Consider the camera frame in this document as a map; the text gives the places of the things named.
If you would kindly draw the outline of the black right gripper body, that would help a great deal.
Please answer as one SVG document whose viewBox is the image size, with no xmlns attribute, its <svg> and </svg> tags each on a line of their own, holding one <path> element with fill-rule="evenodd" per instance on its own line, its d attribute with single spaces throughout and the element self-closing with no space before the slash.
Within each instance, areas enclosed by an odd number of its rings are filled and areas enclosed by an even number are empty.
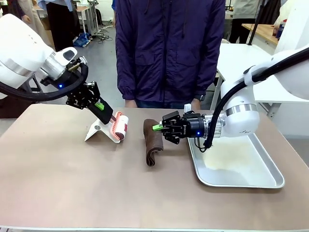
<svg viewBox="0 0 309 232">
<path fill-rule="evenodd" d="M 203 115 L 183 115 L 180 125 L 180 138 L 200 138 L 205 135 Z"/>
</svg>

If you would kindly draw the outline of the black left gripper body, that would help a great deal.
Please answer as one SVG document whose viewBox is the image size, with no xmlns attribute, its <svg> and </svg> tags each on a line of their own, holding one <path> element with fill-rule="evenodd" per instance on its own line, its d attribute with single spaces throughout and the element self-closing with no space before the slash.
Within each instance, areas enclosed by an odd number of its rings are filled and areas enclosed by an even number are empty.
<svg viewBox="0 0 309 232">
<path fill-rule="evenodd" d="M 73 92 L 82 84 L 82 75 L 79 71 L 64 71 L 58 79 L 53 79 L 49 75 L 46 76 L 41 80 L 41 84 L 44 86 L 52 85 L 57 89 L 54 92 L 43 93 L 43 97 L 63 97 Z"/>
</svg>

